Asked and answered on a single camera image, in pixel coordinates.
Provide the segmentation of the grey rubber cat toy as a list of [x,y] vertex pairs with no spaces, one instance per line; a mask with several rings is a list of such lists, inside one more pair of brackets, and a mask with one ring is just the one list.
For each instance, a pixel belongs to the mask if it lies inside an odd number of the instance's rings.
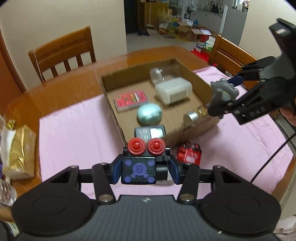
[[210,85],[212,97],[210,102],[206,105],[207,109],[225,101],[235,100],[239,95],[239,90],[225,78],[221,78],[218,81],[211,81]]

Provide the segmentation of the black cube robot toy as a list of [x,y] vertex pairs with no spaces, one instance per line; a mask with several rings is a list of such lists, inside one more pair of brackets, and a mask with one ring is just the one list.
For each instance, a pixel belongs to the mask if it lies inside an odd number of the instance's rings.
[[121,183],[126,185],[172,185],[169,173],[171,148],[161,138],[147,143],[132,138],[123,149],[121,158]]

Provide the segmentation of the clear bottle of gold capsules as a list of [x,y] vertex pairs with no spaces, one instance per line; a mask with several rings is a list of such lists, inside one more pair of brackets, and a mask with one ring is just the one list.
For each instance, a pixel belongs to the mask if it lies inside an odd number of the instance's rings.
[[184,126],[194,126],[207,115],[208,109],[204,106],[196,108],[195,111],[189,111],[188,113],[183,115]]

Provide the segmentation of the black digital timer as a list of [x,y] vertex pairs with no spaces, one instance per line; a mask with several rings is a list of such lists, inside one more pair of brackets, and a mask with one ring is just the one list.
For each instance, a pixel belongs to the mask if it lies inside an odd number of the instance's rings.
[[163,138],[165,134],[166,130],[163,125],[139,126],[134,129],[134,136],[141,138],[146,143],[153,138]]

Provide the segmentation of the white translucent plastic container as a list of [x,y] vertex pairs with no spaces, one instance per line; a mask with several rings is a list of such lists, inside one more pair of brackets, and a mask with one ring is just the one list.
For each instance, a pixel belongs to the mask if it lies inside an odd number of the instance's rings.
[[182,77],[157,83],[154,89],[157,98],[165,105],[187,99],[193,92],[191,83]]

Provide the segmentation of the red cube robot toy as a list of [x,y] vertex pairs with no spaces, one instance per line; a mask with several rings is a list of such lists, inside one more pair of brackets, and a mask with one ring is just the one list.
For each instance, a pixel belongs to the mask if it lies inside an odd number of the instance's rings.
[[183,142],[177,149],[177,160],[181,163],[200,165],[202,150],[199,144]]

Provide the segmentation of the right wooden chair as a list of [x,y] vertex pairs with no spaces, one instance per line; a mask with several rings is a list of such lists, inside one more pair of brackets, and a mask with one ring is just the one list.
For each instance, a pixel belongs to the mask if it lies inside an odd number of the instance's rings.
[[209,56],[208,64],[212,66],[213,64],[217,64],[231,75],[235,75],[241,71],[242,66],[256,60],[257,59],[247,51],[233,44],[221,35],[217,35]]

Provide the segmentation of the wooden chair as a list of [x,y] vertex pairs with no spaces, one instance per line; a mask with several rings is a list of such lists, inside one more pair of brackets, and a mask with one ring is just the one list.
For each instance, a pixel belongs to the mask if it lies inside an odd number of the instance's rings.
[[75,32],[64,35],[58,39],[52,40],[36,49],[28,52],[29,59],[37,73],[40,81],[44,83],[46,79],[43,73],[51,70],[53,77],[58,77],[56,65],[62,63],[66,72],[72,69],[69,59],[75,58],[78,67],[83,67],[81,55],[89,53],[92,63],[96,62],[91,27],[87,26]]
[[217,64],[231,75],[235,75],[241,71],[242,66],[256,60],[257,59],[247,51],[233,44],[221,35],[217,35],[209,56],[208,64],[212,66],[213,64]]

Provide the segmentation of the pale green egg-shaped object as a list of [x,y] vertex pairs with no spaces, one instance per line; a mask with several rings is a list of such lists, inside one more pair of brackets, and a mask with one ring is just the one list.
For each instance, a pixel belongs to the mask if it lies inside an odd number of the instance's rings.
[[143,125],[154,125],[162,119],[162,109],[155,103],[146,103],[137,109],[137,120]]

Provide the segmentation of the pink card pack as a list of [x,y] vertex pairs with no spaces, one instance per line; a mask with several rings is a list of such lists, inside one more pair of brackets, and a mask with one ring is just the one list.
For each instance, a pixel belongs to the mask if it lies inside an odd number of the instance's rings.
[[145,93],[141,90],[118,95],[113,101],[118,112],[138,108],[142,104],[148,103]]

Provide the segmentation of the gold foil bag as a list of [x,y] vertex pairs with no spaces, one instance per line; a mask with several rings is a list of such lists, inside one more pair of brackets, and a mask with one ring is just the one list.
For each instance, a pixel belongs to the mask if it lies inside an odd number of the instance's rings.
[[16,126],[7,120],[1,132],[2,173],[12,180],[33,178],[35,175],[36,134],[27,126]]

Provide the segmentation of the clear plastic water bottle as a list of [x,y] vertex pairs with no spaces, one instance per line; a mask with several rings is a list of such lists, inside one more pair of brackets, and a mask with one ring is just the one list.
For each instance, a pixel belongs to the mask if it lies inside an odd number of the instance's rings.
[[10,178],[4,176],[0,184],[0,203],[1,206],[12,207],[18,195],[16,189],[12,186]]

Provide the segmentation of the left wooden chair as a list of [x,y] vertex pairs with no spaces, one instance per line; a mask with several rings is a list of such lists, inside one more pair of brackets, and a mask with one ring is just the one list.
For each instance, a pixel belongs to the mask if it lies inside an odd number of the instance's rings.
[[96,62],[91,27],[87,26],[75,32],[64,35],[58,39],[52,40],[36,49],[28,52],[29,59],[37,73],[40,81],[44,83],[46,79],[43,73],[51,70],[53,77],[58,77],[56,65],[62,63],[66,72],[72,69],[69,59],[75,58],[78,67],[83,67],[81,55],[89,53],[92,63]]

